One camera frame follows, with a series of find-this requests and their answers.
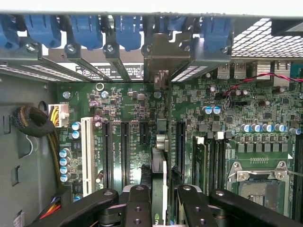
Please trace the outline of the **white power connector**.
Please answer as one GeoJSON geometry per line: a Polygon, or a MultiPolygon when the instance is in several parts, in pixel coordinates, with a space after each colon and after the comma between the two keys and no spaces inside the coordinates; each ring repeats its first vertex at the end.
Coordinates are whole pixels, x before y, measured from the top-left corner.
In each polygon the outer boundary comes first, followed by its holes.
{"type": "Polygon", "coordinates": [[[48,115],[55,128],[66,128],[69,126],[70,113],[68,104],[48,105],[48,115]]]}

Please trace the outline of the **grey metal PC case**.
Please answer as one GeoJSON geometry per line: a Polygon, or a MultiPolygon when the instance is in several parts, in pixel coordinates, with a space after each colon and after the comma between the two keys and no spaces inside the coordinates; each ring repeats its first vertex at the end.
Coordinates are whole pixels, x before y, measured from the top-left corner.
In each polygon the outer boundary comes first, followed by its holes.
{"type": "Polygon", "coordinates": [[[47,82],[0,73],[0,227],[28,227],[34,221],[54,213],[58,208],[76,202],[71,197],[71,187],[63,184],[61,180],[59,152],[62,128],[55,128],[49,120],[48,105],[60,104],[58,91],[59,86],[63,84],[152,84],[144,79],[144,57],[147,53],[145,47],[149,44],[152,34],[168,34],[169,40],[174,41],[177,34],[189,33],[191,40],[183,47],[191,51],[193,39],[203,38],[203,18],[230,17],[231,60],[209,73],[225,70],[226,78],[238,75],[239,80],[243,81],[271,74],[278,63],[303,63],[303,30],[300,30],[303,18],[172,12],[19,13],[0,10],[0,14],[11,17],[17,26],[20,40],[22,37],[31,38],[27,34],[24,15],[55,15],[60,24],[62,43],[57,48],[47,48],[41,44],[42,55],[93,80],[47,82]],[[103,47],[88,50],[81,46],[81,56],[110,77],[112,82],[104,81],[98,75],[67,59],[65,45],[78,44],[74,40],[71,16],[82,15],[98,15],[103,46],[116,41],[115,16],[141,17],[140,49],[126,51],[124,47],[119,46],[120,59],[131,82],[122,80],[115,67],[106,60],[103,47]]]}

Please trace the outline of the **short black expansion slot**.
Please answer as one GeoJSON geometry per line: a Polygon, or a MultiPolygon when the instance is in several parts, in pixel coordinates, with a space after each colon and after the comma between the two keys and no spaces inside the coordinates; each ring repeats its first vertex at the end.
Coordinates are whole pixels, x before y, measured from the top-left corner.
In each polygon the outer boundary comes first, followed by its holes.
{"type": "Polygon", "coordinates": [[[149,125],[148,122],[140,122],[139,124],[140,129],[140,144],[141,145],[148,145],[149,143],[149,125]]]}

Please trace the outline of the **green motherboard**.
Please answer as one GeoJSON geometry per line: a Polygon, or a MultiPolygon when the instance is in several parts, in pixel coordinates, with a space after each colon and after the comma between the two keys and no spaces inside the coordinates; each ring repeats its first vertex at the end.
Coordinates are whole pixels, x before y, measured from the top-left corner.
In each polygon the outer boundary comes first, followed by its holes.
{"type": "MultiPolygon", "coordinates": [[[[193,138],[205,138],[206,193],[216,189],[210,181],[215,169],[217,132],[225,137],[225,166],[239,161],[243,168],[275,168],[285,161],[290,176],[290,218],[303,222],[303,63],[278,63],[269,75],[239,80],[217,70],[183,83],[172,83],[172,132],[175,158],[171,182],[170,222],[177,217],[177,188],[193,184],[193,138]],[[185,175],[177,167],[176,125],[186,124],[185,175]]],[[[155,144],[154,111],[150,83],[71,83],[59,86],[60,104],[69,105],[69,126],[60,130],[61,180],[71,187],[74,201],[83,198],[81,118],[94,126],[95,190],[104,188],[102,128],[110,121],[113,149],[113,189],[122,192],[121,122],[130,126],[130,185],[141,183],[141,167],[151,166],[155,144]],[[140,144],[140,122],[148,122],[149,143],[140,144]]]]}

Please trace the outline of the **white expansion slot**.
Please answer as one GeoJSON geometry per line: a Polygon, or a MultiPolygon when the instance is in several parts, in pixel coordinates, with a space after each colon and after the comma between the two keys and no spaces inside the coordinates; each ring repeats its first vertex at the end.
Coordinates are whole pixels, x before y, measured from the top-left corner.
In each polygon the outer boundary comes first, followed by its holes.
{"type": "Polygon", "coordinates": [[[94,126],[92,117],[81,118],[82,187],[86,197],[95,190],[94,126]]]}

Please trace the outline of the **metal CPU socket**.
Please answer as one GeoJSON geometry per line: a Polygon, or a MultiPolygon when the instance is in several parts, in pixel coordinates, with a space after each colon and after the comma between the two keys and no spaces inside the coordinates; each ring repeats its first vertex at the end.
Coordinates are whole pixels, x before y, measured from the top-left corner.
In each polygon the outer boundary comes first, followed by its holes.
{"type": "Polygon", "coordinates": [[[275,168],[243,168],[235,161],[227,176],[226,189],[261,206],[290,217],[290,176],[285,161],[275,168]]]}

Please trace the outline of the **blue card retention clip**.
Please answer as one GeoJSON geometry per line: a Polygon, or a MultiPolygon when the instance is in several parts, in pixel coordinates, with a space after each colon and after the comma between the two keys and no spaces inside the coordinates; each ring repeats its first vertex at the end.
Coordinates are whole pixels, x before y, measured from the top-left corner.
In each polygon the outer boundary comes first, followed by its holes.
{"type": "Polygon", "coordinates": [[[103,36],[98,15],[71,16],[71,27],[76,43],[88,50],[103,47],[103,36]]]}
{"type": "Polygon", "coordinates": [[[27,34],[47,48],[61,46],[62,34],[55,15],[24,15],[27,34]]]}
{"type": "Polygon", "coordinates": [[[0,14],[0,48],[17,50],[20,47],[16,24],[9,15],[0,14]]]}
{"type": "Polygon", "coordinates": [[[141,17],[136,16],[115,16],[116,42],[124,47],[126,51],[140,49],[141,17]]]}
{"type": "Polygon", "coordinates": [[[202,22],[204,51],[227,53],[232,30],[230,17],[205,17],[202,22]]]}

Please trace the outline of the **metal slot cover plate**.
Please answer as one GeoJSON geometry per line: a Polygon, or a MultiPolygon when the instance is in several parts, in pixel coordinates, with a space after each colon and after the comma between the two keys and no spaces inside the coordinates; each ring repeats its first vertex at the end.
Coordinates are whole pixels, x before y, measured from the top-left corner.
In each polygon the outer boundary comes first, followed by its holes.
{"type": "Polygon", "coordinates": [[[66,44],[64,47],[66,57],[69,61],[76,63],[77,65],[83,67],[84,69],[98,75],[104,81],[112,82],[113,80],[104,74],[102,71],[98,70],[95,66],[89,63],[87,60],[81,56],[81,45],[79,44],[66,44]]]}
{"type": "Polygon", "coordinates": [[[230,40],[218,50],[207,51],[205,47],[203,38],[195,37],[193,39],[190,51],[192,60],[171,75],[171,82],[181,83],[192,80],[230,62],[232,56],[230,40]]]}
{"type": "Polygon", "coordinates": [[[124,82],[131,82],[131,78],[120,59],[120,47],[116,41],[111,41],[103,46],[103,53],[106,60],[112,67],[115,67],[117,73],[124,82]]]}
{"type": "Polygon", "coordinates": [[[22,37],[17,50],[0,49],[0,73],[47,82],[92,82],[42,55],[42,45],[22,37]]]}

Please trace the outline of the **long black expansion slot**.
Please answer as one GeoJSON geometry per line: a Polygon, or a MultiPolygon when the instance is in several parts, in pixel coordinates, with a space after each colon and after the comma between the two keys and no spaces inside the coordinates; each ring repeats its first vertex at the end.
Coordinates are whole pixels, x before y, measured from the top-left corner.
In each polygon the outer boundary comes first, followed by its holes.
{"type": "Polygon", "coordinates": [[[130,126],[121,122],[122,185],[130,184],[130,126]]]}
{"type": "Polygon", "coordinates": [[[102,133],[104,187],[113,188],[113,149],[112,129],[110,121],[106,121],[103,123],[102,133]]]}
{"type": "Polygon", "coordinates": [[[186,124],[183,121],[178,121],[176,125],[176,155],[177,167],[180,172],[181,179],[185,175],[185,146],[186,146],[186,124]]]}

